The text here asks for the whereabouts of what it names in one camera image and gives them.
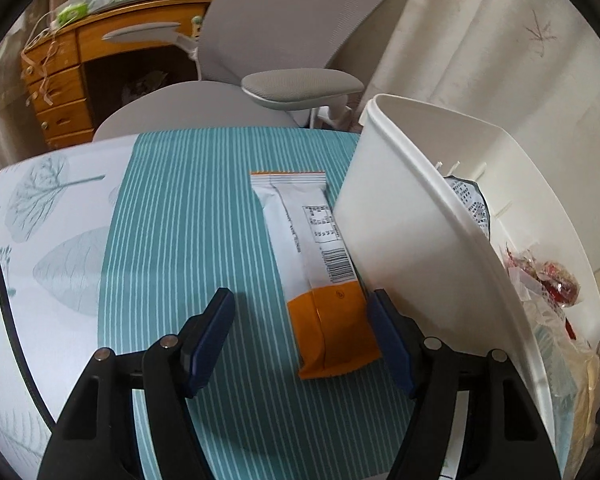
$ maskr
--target barcode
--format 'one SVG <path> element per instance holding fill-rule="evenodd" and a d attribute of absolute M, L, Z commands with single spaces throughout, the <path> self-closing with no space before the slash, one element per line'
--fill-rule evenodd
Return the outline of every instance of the barcode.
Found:
<path fill-rule="evenodd" d="M 322 251 L 322 259 L 327 266 L 331 283 L 346 282 L 356 277 L 344 248 Z"/>

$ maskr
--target desk drawer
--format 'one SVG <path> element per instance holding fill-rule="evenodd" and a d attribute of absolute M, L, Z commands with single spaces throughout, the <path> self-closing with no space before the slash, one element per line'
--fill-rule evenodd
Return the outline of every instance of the desk drawer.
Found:
<path fill-rule="evenodd" d="M 82 62 L 85 62 L 120 52 L 165 45 L 165 43 L 160 41 L 109 43 L 109 41 L 102 39 L 105 34 L 112 30 L 139 25 L 140 23 L 180 22 L 181 25 L 178 31 L 190 36 L 192 31 L 191 19 L 194 16 L 204 16 L 206 6 L 207 4 L 182 4 L 156 7 L 154 9 L 134 10 L 80 27 L 78 29 L 80 58 Z"/>
<path fill-rule="evenodd" d="M 72 134 L 54 137 L 53 139 L 47 140 L 46 143 L 52 150 L 61 150 L 62 148 L 77 146 L 78 144 L 84 144 L 85 142 L 91 142 L 92 140 L 93 130 L 84 130 L 82 132 L 74 132 Z"/>
<path fill-rule="evenodd" d="M 49 110 L 54 106 L 60 106 L 78 99 L 84 99 L 84 90 L 82 88 L 82 77 L 80 76 L 80 67 L 74 66 L 68 70 L 62 70 L 53 74 L 48 79 L 47 94 L 53 101 L 52 105 L 49 105 L 42 97 L 40 93 L 40 83 L 38 81 L 29 85 L 29 95 L 31 95 L 31 102 L 36 112 L 42 112 Z"/>
<path fill-rule="evenodd" d="M 55 74 L 65 68 L 75 66 L 80 62 L 78 59 L 78 45 L 75 43 L 74 31 L 60 34 L 55 40 L 45 41 L 45 43 L 40 46 L 27 50 L 25 55 L 36 62 L 40 67 L 42 67 L 42 63 L 48 55 L 48 60 L 46 62 L 47 75 Z M 38 70 L 29 66 L 24 60 L 22 60 L 22 70 L 24 81 L 27 85 L 42 79 Z"/>
<path fill-rule="evenodd" d="M 49 108 L 37 117 L 45 139 L 93 128 L 86 99 Z"/>

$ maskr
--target white curtain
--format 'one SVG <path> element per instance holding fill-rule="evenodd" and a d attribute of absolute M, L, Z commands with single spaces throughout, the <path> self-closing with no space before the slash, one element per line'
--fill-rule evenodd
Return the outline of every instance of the white curtain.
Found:
<path fill-rule="evenodd" d="M 47 10 L 48 0 L 35 0 L 0 43 L 0 170 L 45 151 L 34 111 L 25 106 L 20 51 L 30 30 Z"/>
<path fill-rule="evenodd" d="M 388 0 L 335 66 L 368 83 L 358 113 L 387 92 L 507 130 L 600 268 L 600 40 L 569 0 Z"/>

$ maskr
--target teal striped tablecloth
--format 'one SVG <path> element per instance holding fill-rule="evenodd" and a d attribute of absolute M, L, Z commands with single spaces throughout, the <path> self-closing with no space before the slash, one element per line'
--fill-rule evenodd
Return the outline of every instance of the teal striped tablecloth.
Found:
<path fill-rule="evenodd" d="M 189 403 L 218 480 L 358 480 L 388 471 L 410 404 L 382 360 L 301 381 L 299 355 L 250 171 L 325 170 L 333 205 L 356 147 L 343 132 L 213 128 L 144 134 L 107 241 L 98 343 L 147 348 L 200 313 L 216 288 L 237 314 L 209 386 Z M 160 478 L 142 394 L 145 475 Z"/>

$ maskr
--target gray chair backrest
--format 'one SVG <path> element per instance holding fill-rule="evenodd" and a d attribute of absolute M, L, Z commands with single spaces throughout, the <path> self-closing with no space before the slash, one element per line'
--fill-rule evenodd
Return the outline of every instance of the gray chair backrest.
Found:
<path fill-rule="evenodd" d="M 240 84 L 280 68 L 323 68 L 383 0 L 213 0 L 200 31 L 203 79 Z"/>

